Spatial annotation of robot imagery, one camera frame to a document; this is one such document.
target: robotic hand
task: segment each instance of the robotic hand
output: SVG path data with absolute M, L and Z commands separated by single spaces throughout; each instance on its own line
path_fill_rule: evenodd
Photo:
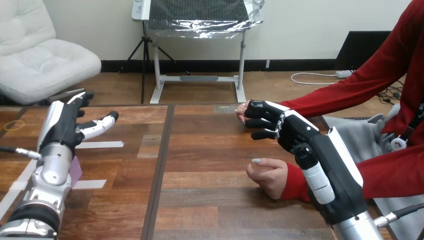
M 51 104 L 38 139 L 38 152 L 8 148 L 7 152 L 37 160 L 37 167 L 23 198 L 7 223 L 0 227 L 0 239 L 57 239 L 65 210 L 64 200 L 71 189 L 69 171 L 75 147 L 101 135 L 118 120 L 119 114 L 111 111 L 98 120 L 77 124 L 77 118 L 85 114 L 80 108 L 87 107 L 93 96 L 93 92 L 82 92 L 67 104 L 61 101 Z
M 244 115 L 247 127 L 264 128 L 251 134 L 254 140 L 276 139 L 294 154 L 309 198 L 338 239 L 383 239 L 368 213 L 361 174 L 335 127 L 322 135 L 296 111 L 268 101 L 251 100 Z

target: gray cloth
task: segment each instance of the gray cloth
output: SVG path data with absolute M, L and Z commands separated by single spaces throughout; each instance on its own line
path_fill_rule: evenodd
M 391 151 L 390 142 L 396 138 L 394 134 L 381 134 L 386 122 L 398 114 L 400 105 L 396 104 L 385 120 L 378 114 L 368 120 L 349 120 L 325 116 L 331 127 L 336 127 L 355 163 L 366 161 Z M 424 195 L 411 197 L 374 198 L 383 215 L 392 211 L 424 203 Z M 399 240 L 416 240 L 424 227 L 424 211 L 418 211 L 402 217 L 390 227 Z

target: white leather armchair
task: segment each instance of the white leather armchair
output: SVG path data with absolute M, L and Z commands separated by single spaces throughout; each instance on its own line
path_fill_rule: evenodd
M 0 0 L 0 95 L 32 104 L 100 72 L 100 59 L 56 38 L 43 0 Z

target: tripod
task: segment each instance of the tripod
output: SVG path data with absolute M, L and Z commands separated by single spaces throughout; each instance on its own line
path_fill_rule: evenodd
M 150 57 L 149 57 L 149 43 L 153 43 L 152 39 L 147 36 L 146 34 L 146 28 L 145 28 L 145 22 L 142 22 L 143 24 L 143 36 L 141 37 L 141 41 L 138 43 L 137 47 L 135 47 L 134 51 L 132 51 L 129 58 L 126 60 L 126 63 L 124 66 L 122 66 L 118 73 L 123 73 L 125 70 L 125 66 L 130 65 L 131 58 L 136 53 L 136 51 L 139 49 L 139 47 L 144 43 L 144 51 L 143 51 L 143 74 L 142 74 L 142 80 L 141 80 L 141 104 L 144 103 L 145 99 L 145 78 L 146 78 L 146 68 L 147 64 L 150 63 Z M 167 53 L 165 52 L 160 46 L 157 46 L 157 49 L 159 49 L 165 56 L 167 56 L 173 63 L 175 63 L 175 60 Z

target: black baseboard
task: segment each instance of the black baseboard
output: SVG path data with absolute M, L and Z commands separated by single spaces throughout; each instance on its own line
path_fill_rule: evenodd
M 266 68 L 267 60 L 244 61 L 245 72 L 276 72 L 276 71 L 322 71 L 334 70 L 335 59 L 294 59 L 294 60 L 271 60 Z M 102 73 L 117 73 L 124 67 L 125 73 L 141 73 L 143 70 L 142 60 L 102 60 Z M 146 72 L 154 73 L 153 61 L 147 64 Z M 183 73 L 188 72 L 238 72 L 238 60 L 160 60 L 161 73 Z

